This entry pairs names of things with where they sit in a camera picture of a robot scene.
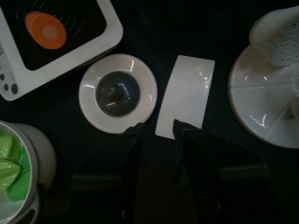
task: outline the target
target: small white saucer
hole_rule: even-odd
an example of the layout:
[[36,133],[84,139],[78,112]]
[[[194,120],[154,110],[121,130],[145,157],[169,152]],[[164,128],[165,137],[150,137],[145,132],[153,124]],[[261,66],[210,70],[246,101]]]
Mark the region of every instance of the small white saucer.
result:
[[238,55],[228,81],[228,97],[246,131],[280,147],[299,149],[299,119],[291,112],[292,77],[299,63],[270,66],[250,46]]
[[[124,116],[106,115],[98,108],[96,90],[100,80],[114,71],[125,72],[134,78],[140,87],[138,103]],[[110,134],[122,133],[126,128],[142,123],[154,109],[156,83],[145,63],[133,56],[113,54],[97,61],[84,74],[78,87],[78,105],[90,124]]]

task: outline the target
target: green vegetable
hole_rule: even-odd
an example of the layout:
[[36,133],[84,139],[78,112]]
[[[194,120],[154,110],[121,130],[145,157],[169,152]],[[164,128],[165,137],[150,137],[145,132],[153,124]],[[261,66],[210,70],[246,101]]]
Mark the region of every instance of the green vegetable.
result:
[[0,192],[14,182],[20,170],[21,168],[17,164],[0,158]]
[[6,195],[10,201],[24,200],[30,184],[30,171],[20,175],[16,181],[6,188]]
[[18,159],[21,143],[6,134],[0,135],[0,158]]

